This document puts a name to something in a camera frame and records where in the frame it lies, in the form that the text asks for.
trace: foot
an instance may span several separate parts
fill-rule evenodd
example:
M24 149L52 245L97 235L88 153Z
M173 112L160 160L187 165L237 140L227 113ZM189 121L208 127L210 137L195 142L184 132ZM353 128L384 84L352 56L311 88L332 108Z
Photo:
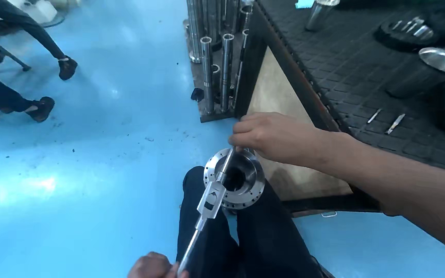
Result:
M66 56L68 58L67 61L59 61L59 78L63 80L70 79L75 74L75 69L77 69L78 63L71 59L70 57Z
M54 99L50 97L43 97L39 101L34 100L34 105L37 106L37 110L26 112L32 119L38 123L44 122L49 113L54 107Z

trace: metal tool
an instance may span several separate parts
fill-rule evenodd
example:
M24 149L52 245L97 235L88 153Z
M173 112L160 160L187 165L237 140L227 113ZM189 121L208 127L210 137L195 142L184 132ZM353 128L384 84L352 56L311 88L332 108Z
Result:
M377 117L377 115L379 115L380 111L382 111L382 108L377 109L377 112L375 112L375 114L373 114L372 117L370 117L370 119L367 121L367 123L370 124L375 119L375 117Z
M228 155L226 156L226 160L224 161L223 167L221 171L218 173L218 177L214 181L208 181L208 185L205 188L204 194L198 203L197 210L200 213L200 216L197 220L197 224L195 224L195 233L192 236L192 239L186 248L185 254L183 255L182 262L179 264L178 268L178 276L180 276L183 270L186 269L186 265L189 262L191 252L195 246L195 243L200 236L201 231L204 229L205 223L207 219L216 218L219 208L221 207L221 203L223 202L223 198L226 194L226 188L223 186L224 181L226 180L226 171L229 168L229 164L236 153L235 147L231 148Z
M212 114L214 112L214 99L212 92L212 38L203 37L200 39L202 45L202 67L204 70L204 101L205 112Z
M395 121L392 123L391 127L386 131L386 134L389 135L391 132L399 125L401 120L406 116L406 114L401 114Z
M222 37L222 88L221 88L221 112L228 111L229 106L229 86L231 85L231 69L233 63L233 40L234 35L225 34Z
M189 12L189 42L193 49L189 53L189 56L192 62L201 63L202 47L200 45L200 38L203 36L204 30L201 2L198 0L186 0L186 6Z

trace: black rubber mat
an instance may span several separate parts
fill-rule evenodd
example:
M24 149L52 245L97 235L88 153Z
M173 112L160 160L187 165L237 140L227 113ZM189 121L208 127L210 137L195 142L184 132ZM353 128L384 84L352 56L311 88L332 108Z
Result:
M310 9L295 9L296 0L257 0L282 41L313 78L321 99L332 104L331 115L340 117L362 142L445 169L445 132L438 129L423 97L399 100L381 88L416 54L400 53L372 36L384 21L412 18L414 10L332 10L324 28L305 30ZM371 124L368 119L383 110ZM384 134L402 113L405 118Z

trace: machined part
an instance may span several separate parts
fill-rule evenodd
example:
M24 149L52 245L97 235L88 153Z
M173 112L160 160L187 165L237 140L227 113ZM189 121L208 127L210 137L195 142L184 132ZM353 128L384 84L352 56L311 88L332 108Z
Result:
M219 45L223 24L221 20L221 0L203 0L204 27L207 37L211 37L211 46Z
M221 96L221 68L213 64L212 67L212 95L215 103L220 103Z
M225 13L226 29L232 33L236 33L238 25L238 16L240 11L240 0L227 0Z
M200 38L203 35L204 22L202 17L201 2L198 0L186 0L186 6L189 12L189 32L190 44L193 49L189 56L192 62L202 62L202 46L200 45Z
M225 34L222 37L222 86L221 86L221 112L228 111L229 104L229 86L231 85L231 69L233 63L233 40L234 35Z
M202 46L202 67L204 70L204 101L206 103L205 112L212 114L214 112L214 99L212 93L212 39L203 37L200 39Z
M252 16L253 6L246 5L240 9L240 26L239 31L250 28L250 17Z
M240 62L238 63L238 70L236 71L236 90L234 92L233 108L234 105L236 104L236 99L238 98L238 91L240 89L240 77L241 77L241 70L243 68L243 59L245 56L245 50L247 48L248 29L244 29L242 34L243 34L243 44L241 46Z
M204 170L204 185L217 179L230 149L222 149L207 161ZM221 205L229 209L244 209L260 198L266 184L262 166L250 151L234 152L226 171L225 197Z

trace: metal cylinder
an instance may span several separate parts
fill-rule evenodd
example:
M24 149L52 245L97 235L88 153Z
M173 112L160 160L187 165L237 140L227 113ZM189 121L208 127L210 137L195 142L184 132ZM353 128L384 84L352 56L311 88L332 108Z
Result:
M204 70L204 100L205 112L212 114L214 112L214 99L212 94L212 39L203 37L200 39L202 46L202 67Z
M222 89L221 89L221 112L228 110L229 86L231 85L231 67L233 63L233 40L232 34L225 34L222 37Z
M215 103L220 103L221 98L221 68L212 65L212 95Z
M339 0L315 0L305 28L309 31L319 30L323 26L330 10L337 4L339 4Z
M248 29L250 27L250 17L252 15L252 11L252 5L241 7L238 31L243 31L244 29Z
M221 46L222 20L221 0L203 0L205 34L211 37L213 51Z
M248 29L244 29L242 34L243 34L243 44L241 45L240 62L238 64L238 70L236 71L236 90L234 93L233 108L234 104L236 103L236 99L238 98L238 90L240 89L241 69L243 68L243 58L245 56L245 49L247 48Z
M231 34L236 33L238 27L238 16L240 14L240 0L227 0L225 26Z
M186 6L189 11L189 31L190 44L193 49L190 51L190 59L194 63L202 62L202 47L200 38L204 32L204 22L202 17L202 3L200 0L186 0Z

